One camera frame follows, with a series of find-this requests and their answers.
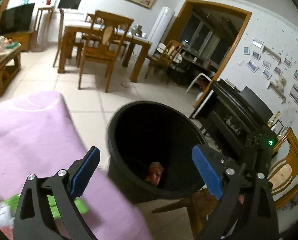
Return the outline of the black round trash bin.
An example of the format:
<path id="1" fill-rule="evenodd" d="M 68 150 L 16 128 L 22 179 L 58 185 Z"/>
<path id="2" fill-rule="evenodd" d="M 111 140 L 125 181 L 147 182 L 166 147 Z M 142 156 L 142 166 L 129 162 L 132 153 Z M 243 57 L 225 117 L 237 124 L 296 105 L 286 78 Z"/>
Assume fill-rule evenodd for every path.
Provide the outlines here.
<path id="1" fill-rule="evenodd" d="M 205 185 L 192 149 L 207 144 L 197 126 L 176 109 L 152 101 L 131 102 L 118 109 L 108 126 L 108 176 L 133 204 L 186 198 Z M 153 162 L 163 167 L 157 186 L 146 182 Z"/>

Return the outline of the green wrapper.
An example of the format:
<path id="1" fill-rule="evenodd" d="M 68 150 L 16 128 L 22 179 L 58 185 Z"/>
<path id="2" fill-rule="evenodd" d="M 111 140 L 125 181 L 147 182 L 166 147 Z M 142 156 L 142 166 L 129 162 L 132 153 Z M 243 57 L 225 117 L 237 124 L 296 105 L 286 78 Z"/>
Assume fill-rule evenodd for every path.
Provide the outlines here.
<path id="1" fill-rule="evenodd" d="M 6 199 L 4 201 L 4 203 L 6 205 L 8 205 L 10 207 L 10 209 L 15 213 L 16 209 L 17 209 L 17 206 L 18 206 L 18 203 L 19 203 L 19 199 L 20 199 L 20 194 L 15 194 L 12 197 Z M 51 209 L 53 217 L 55 219 L 60 218 L 61 215 L 60 215 L 60 212 L 58 210 L 58 207 L 57 207 L 54 196 L 48 196 L 48 202 L 49 202 L 50 209 Z M 74 204 L 76 205 L 76 207 L 77 207 L 77 209 L 78 209 L 78 211 L 80 212 L 81 215 L 84 215 L 89 211 L 89 207 L 87 206 L 87 204 L 83 201 L 83 199 L 81 197 L 76 198 L 74 200 Z"/>

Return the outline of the wooden chair by piano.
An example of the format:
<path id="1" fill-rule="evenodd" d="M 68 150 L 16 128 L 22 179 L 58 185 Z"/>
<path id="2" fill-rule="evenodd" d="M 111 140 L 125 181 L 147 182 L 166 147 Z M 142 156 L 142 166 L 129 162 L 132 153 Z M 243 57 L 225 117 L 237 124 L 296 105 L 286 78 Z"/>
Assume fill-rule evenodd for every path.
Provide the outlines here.
<path id="1" fill-rule="evenodd" d="M 287 155 L 271 163 L 268 175 L 277 210 L 298 195 L 298 139 L 291 128 L 274 146 L 273 158 L 276 159 L 278 151 L 283 149 L 287 151 Z"/>

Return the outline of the purple tablecloth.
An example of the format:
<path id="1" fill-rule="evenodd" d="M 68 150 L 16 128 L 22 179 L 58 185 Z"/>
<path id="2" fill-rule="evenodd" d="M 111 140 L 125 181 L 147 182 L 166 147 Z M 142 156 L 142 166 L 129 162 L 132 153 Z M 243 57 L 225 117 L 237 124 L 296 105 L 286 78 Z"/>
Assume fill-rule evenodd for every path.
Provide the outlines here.
<path id="1" fill-rule="evenodd" d="M 43 92 L 0 102 L 0 194 L 21 192 L 30 174 L 54 175 L 81 159 L 86 149 L 63 96 Z M 151 239 L 141 212 L 97 168 L 82 196 L 84 215 L 98 239 Z"/>

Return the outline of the black upright piano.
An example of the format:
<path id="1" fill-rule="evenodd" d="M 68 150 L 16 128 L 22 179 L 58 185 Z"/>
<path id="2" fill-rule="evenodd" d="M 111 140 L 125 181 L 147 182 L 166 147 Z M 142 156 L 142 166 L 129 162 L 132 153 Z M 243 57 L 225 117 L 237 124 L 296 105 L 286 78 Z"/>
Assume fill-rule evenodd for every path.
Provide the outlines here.
<path id="1" fill-rule="evenodd" d="M 267 125 L 272 116 L 249 87 L 240 91 L 222 79 L 211 83 L 207 97 L 191 115 L 224 155 L 239 162 L 245 154 L 247 136 Z"/>

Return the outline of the wooden coffee table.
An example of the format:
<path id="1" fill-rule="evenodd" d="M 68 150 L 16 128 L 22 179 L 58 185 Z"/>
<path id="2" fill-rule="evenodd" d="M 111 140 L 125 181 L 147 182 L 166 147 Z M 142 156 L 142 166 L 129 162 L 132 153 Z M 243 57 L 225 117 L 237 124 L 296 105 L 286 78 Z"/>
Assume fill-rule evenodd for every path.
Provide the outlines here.
<path id="1" fill-rule="evenodd" d="M 0 53 L 0 97 L 21 70 L 21 50 L 22 45 L 18 43 Z"/>

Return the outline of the tall wooden plant stand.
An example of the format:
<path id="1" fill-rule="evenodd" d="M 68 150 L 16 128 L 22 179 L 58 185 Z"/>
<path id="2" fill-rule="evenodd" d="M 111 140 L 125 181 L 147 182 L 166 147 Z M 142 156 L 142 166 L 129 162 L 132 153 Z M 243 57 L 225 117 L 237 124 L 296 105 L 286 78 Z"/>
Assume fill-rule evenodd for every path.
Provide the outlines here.
<path id="1" fill-rule="evenodd" d="M 47 5 L 37 10 L 33 33 L 31 36 L 30 50 L 32 52 L 43 52 L 49 45 L 49 30 L 54 7 Z"/>

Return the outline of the wooden dining chair front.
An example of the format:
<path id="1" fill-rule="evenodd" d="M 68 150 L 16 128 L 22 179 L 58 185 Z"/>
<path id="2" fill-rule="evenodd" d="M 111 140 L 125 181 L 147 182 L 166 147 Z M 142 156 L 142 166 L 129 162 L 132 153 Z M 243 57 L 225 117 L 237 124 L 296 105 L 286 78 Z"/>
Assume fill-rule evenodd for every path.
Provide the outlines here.
<path id="1" fill-rule="evenodd" d="M 105 91 L 109 90 L 114 64 L 133 22 L 132 18 L 101 10 L 95 11 L 95 16 L 90 29 L 86 33 L 87 39 L 81 53 L 78 89 L 81 88 L 84 65 L 87 61 L 90 61 L 107 66 Z"/>

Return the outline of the black flat television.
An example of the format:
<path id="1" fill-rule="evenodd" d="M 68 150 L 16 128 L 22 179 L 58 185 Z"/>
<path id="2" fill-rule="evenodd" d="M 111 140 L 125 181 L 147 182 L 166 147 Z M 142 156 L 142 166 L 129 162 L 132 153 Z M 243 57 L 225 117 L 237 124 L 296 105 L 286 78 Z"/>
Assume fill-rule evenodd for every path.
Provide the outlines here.
<path id="1" fill-rule="evenodd" d="M 4 10 L 0 18 L 0 35 L 29 31 L 35 3 Z"/>

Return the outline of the white standing air conditioner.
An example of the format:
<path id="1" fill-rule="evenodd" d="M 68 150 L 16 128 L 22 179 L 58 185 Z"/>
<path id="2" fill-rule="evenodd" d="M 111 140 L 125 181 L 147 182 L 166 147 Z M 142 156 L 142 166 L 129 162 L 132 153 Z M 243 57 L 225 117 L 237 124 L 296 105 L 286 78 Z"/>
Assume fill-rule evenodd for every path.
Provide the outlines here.
<path id="1" fill-rule="evenodd" d="M 174 15 L 174 10 L 170 7 L 162 7 L 153 27 L 148 35 L 148 41 L 151 43 L 149 54 L 153 54 L 159 45 L 162 36 Z"/>

